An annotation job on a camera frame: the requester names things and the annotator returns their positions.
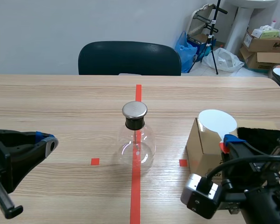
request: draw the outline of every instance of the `sink pedestal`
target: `sink pedestal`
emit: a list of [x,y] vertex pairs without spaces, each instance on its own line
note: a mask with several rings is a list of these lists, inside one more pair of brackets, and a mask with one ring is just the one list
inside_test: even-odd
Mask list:
[[243,42],[246,30],[254,8],[238,8],[238,14],[233,22],[225,49],[237,54]]

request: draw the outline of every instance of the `black sponge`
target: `black sponge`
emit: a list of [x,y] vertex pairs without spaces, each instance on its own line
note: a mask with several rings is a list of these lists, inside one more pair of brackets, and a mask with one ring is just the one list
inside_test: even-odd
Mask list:
[[280,138],[279,130],[268,130],[262,128],[238,128],[238,137],[246,140],[251,146],[259,151],[271,154],[279,146],[277,139]]

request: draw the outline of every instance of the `black bottle neck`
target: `black bottle neck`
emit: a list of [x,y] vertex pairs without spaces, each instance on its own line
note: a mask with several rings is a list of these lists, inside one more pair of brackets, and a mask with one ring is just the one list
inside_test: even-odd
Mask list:
[[143,128],[145,125],[144,117],[140,119],[126,118],[126,127],[130,130],[137,131]]

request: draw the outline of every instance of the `black metal stand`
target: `black metal stand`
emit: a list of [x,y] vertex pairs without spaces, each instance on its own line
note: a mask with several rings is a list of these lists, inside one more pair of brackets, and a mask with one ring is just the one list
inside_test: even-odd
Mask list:
[[[210,47],[210,50],[211,50],[211,54],[213,55],[213,60],[214,60],[214,64],[215,64],[215,68],[216,68],[216,73],[217,75],[219,74],[218,73],[218,69],[217,69],[217,65],[216,65],[216,60],[215,60],[215,57],[214,57],[214,29],[215,29],[215,24],[216,24],[216,19],[217,19],[217,15],[218,15],[218,11],[224,13],[224,14],[227,14],[227,12],[220,7],[220,3],[221,3],[221,0],[218,0],[218,3],[215,7],[216,11],[215,11],[215,15],[214,15],[214,19],[211,20],[211,27],[210,27],[210,34],[209,34],[209,37],[207,39],[207,42],[203,48],[203,50],[200,52],[200,54],[198,55],[197,58],[199,58],[201,56],[201,54],[203,53],[202,55],[202,58],[200,60],[200,63],[202,62],[202,59],[204,58],[204,55],[205,55],[205,52],[206,52],[206,49],[207,47]],[[191,69],[193,68],[193,66],[195,65],[195,63],[197,62],[197,60],[195,60],[190,68],[190,70],[188,71],[188,73],[191,71]]]

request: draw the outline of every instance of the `tiled floor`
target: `tiled floor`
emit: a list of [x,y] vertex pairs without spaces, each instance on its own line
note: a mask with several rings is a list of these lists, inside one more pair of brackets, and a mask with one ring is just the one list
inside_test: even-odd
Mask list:
[[190,73],[182,73],[182,76],[217,76],[217,77],[267,77],[263,73],[257,73],[254,71],[250,71],[245,68],[241,68],[235,72],[227,72],[218,70],[219,75],[216,74],[216,70],[210,67],[202,65],[200,62],[197,62],[192,68]]

